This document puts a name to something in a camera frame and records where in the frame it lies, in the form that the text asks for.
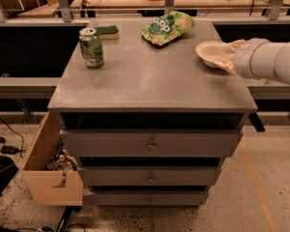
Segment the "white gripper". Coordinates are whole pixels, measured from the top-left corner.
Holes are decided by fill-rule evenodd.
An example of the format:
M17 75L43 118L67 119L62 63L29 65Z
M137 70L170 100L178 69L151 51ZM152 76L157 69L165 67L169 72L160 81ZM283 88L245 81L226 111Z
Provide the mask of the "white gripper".
M262 47L268 42L266 39L253 38L248 41L240 39L231 43L223 43L223 55L232 57L235 54L233 62L215 61L215 65L230 74L237 73L243 78L260 79L261 75L257 71L266 60Z

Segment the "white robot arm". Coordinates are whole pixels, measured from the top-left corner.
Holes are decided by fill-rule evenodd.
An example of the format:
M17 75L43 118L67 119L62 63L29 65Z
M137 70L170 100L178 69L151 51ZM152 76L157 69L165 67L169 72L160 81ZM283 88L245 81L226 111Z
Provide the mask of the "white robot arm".
M267 79L290 85L290 42L253 38L225 43L214 63L242 78Z

